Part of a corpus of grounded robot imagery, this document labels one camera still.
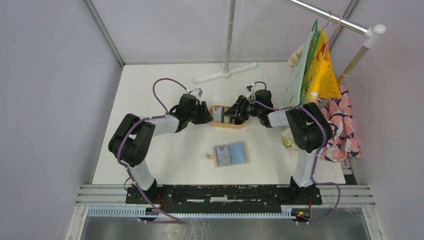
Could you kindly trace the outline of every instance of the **black mounting base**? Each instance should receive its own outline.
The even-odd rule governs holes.
[[[147,192],[154,204],[157,204],[160,195],[166,203],[167,213],[281,213],[281,205],[307,206],[309,197],[312,205],[323,204],[317,187],[297,197],[286,185],[158,185]],[[125,202],[147,204],[134,186],[128,188]]]

